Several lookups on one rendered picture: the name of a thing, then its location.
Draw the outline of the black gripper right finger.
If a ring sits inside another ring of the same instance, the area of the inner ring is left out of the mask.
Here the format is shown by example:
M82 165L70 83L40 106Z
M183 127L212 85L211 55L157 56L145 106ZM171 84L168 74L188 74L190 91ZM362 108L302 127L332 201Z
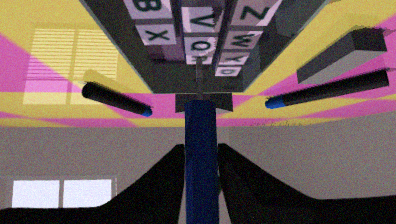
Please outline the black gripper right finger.
M231 224L396 224L396 195L315 199L284 184L225 143L217 150Z

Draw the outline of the blue stylus with white tip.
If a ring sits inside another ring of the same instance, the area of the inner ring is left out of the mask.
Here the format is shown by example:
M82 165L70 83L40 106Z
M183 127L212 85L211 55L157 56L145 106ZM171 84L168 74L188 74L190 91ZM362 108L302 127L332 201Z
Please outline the blue stylus with white tip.
M196 93L185 103L186 224L219 224L216 103L203 100L203 78Z

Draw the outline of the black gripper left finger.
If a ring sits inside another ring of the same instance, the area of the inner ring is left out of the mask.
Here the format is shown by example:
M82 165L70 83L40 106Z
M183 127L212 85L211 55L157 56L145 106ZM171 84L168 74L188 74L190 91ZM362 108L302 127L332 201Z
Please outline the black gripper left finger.
M185 146L177 144L114 198L95 207L0 209L0 224L178 224Z

